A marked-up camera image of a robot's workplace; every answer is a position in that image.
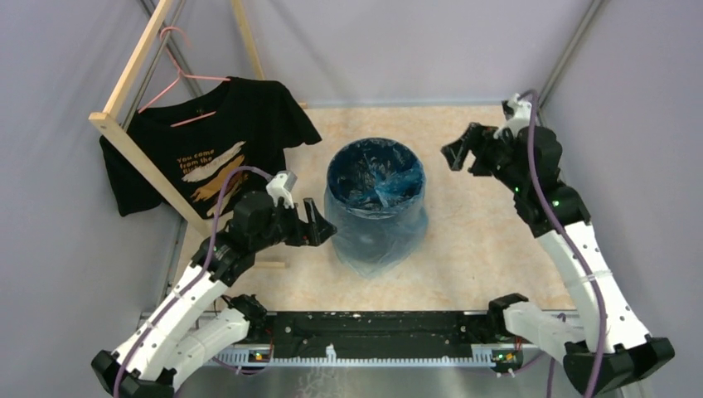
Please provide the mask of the blue plastic trash bag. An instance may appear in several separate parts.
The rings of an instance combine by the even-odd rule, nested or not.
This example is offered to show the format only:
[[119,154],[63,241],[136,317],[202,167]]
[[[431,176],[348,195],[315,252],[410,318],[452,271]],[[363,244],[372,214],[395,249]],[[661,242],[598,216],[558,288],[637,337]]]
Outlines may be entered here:
[[332,247],[363,278],[384,274],[422,245],[429,226],[423,163],[390,138],[363,138],[327,167],[324,216],[337,228]]

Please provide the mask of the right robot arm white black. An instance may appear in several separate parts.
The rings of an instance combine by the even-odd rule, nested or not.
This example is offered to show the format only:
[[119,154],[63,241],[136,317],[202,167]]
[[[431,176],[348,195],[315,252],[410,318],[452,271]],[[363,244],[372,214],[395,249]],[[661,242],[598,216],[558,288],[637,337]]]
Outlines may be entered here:
[[516,335],[534,343],[586,396],[641,381],[675,356],[670,340],[653,336],[634,314],[602,256],[583,200],[560,180],[562,147],[553,131],[500,132],[472,123],[441,152],[454,171],[473,155],[472,175],[494,177],[511,190],[517,215],[552,259],[579,314],[575,327],[521,294],[508,294],[489,304],[492,339]]

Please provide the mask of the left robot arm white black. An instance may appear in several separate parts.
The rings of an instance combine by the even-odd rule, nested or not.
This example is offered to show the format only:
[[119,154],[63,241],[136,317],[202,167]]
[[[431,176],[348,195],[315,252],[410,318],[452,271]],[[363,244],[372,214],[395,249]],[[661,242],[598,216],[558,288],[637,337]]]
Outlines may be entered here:
[[208,306],[220,298],[269,247],[320,246],[337,228],[312,198],[296,206],[264,192],[250,192],[235,205],[223,231],[205,240],[177,282],[136,332],[113,351],[96,354],[91,367],[112,397],[173,397],[182,384],[227,346],[257,342],[266,329],[266,310],[252,295],[229,302],[213,320],[194,330]]

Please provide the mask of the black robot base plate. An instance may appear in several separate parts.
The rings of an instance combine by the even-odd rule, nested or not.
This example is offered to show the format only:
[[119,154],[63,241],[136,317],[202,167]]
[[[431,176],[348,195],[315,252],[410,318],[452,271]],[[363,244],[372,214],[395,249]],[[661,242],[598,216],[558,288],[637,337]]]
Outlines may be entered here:
[[274,357],[340,359],[469,358],[498,341],[484,313],[461,311],[277,312],[266,318]]

